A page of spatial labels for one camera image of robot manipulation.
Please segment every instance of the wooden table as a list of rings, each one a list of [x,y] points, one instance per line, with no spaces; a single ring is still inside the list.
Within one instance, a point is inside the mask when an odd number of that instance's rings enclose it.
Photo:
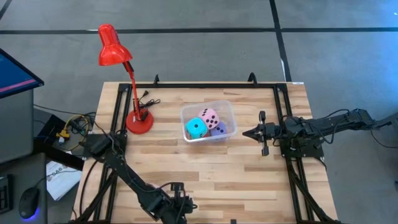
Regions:
[[[118,82],[104,83],[99,100],[96,122],[105,131],[109,131],[111,126],[118,85]],[[287,86],[293,114],[311,118],[304,85],[288,83]],[[138,89],[138,95],[141,96],[144,90]],[[147,183],[185,183],[187,194],[198,205],[198,209],[187,215],[189,223],[229,223],[231,219],[237,219],[238,223],[295,223],[285,159],[281,156],[280,149],[271,146],[270,154],[263,157],[261,145],[242,135],[243,131],[258,124],[260,110],[266,111],[267,122],[278,123],[271,89],[146,90],[150,94],[144,101],[161,99],[162,102],[150,107],[155,123],[148,133],[128,133],[126,158],[132,169]],[[182,106],[215,100],[229,100],[233,104],[238,124],[237,135],[226,142],[205,146],[187,144],[183,140],[180,124]],[[82,183],[92,163],[93,159],[85,162],[74,206],[76,212]],[[312,158],[304,158],[303,163],[310,193],[326,214],[337,218],[325,168]],[[83,197],[83,209],[98,191],[102,168],[102,164],[97,164],[90,175]],[[108,195],[105,195],[101,219],[105,216],[107,202]],[[300,203],[303,218],[306,218],[301,194]],[[136,194],[119,179],[112,223],[147,222],[154,221],[140,208]]]

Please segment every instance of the computer monitor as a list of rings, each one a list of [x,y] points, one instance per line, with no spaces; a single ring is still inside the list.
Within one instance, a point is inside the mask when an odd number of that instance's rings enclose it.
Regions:
[[[42,85],[43,80],[0,49],[0,99]]]

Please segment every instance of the keyboard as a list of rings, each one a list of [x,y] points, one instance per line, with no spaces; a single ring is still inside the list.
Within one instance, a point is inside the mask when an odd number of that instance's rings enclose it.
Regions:
[[[0,176],[0,214],[12,210],[11,175]]]

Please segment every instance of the black floor line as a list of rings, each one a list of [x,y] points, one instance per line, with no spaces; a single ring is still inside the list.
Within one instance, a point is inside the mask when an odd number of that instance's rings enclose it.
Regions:
[[[4,13],[6,13],[8,6],[10,6],[12,0],[7,0],[6,3],[4,3],[3,7],[0,10],[0,20],[3,17]]]
[[[290,75],[290,68],[289,68],[289,63],[287,61],[284,38],[282,36],[280,29],[279,17],[276,9],[275,0],[269,0],[269,4],[271,5],[272,18],[274,20],[274,25],[275,25],[275,34],[276,34],[276,39],[278,41],[279,55],[280,59],[283,61],[282,66],[284,69],[285,81],[291,82],[292,76]]]
[[[275,32],[266,27],[230,27],[230,28],[171,28],[171,29],[118,29],[118,34],[189,34],[189,33],[226,33],[226,32]],[[92,30],[0,30],[0,34],[98,34]]]
[[[398,32],[398,27],[281,28],[281,32]]]

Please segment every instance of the plastic bin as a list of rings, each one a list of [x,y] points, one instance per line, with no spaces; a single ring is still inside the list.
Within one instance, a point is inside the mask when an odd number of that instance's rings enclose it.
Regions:
[[[189,139],[185,130],[185,125],[194,117],[197,117],[201,110],[211,108],[216,111],[220,121],[225,123],[227,133],[219,136],[210,136],[200,139]],[[236,121],[233,113],[232,104],[228,100],[212,101],[207,103],[196,103],[184,106],[180,112],[182,133],[186,142],[209,142],[209,141],[225,141],[231,136],[234,136],[238,129],[236,128]]]

